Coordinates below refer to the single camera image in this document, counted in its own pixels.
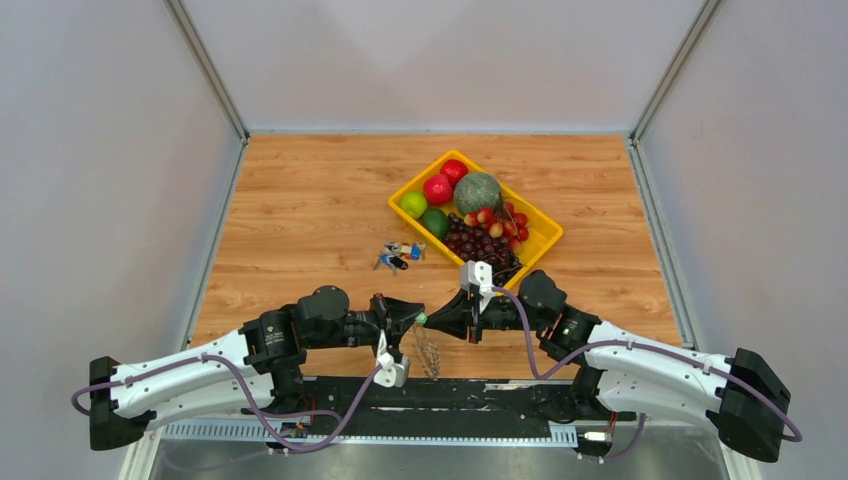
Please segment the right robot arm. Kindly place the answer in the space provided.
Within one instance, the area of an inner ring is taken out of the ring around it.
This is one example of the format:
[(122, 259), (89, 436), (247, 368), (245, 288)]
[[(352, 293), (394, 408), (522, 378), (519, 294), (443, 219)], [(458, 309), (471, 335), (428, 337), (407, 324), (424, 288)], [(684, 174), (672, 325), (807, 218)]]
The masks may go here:
[(766, 463), (778, 460), (783, 442), (803, 438), (788, 416), (788, 388), (758, 353), (703, 353), (636, 335), (569, 305), (542, 270), (526, 276), (517, 293), (495, 286), (488, 274), (462, 275), (454, 298), (423, 325), (470, 343), (486, 330), (522, 331), (535, 378), (544, 377), (535, 350), (558, 368), (578, 365), (571, 403), (584, 417), (606, 409), (685, 422)]

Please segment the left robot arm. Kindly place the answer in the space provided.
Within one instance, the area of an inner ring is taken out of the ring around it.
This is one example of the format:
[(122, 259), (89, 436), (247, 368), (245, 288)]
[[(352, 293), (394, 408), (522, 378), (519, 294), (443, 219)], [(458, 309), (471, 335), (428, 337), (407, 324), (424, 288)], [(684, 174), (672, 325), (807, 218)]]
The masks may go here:
[(77, 396), (72, 404), (88, 418), (90, 448), (107, 451), (209, 413), (246, 410), (261, 420), (293, 414), (306, 399), (301, 367), (311, 350), (368, 346), (375, 356), (370, 383), (400, 387), (409, 368), (400, 342), (424, 311), (422, 303), (382, 294), (355, 311), (343, 290), (321, 286), (198, 347), (131, 364), (96, 358), (83, 390), (90, 406)]

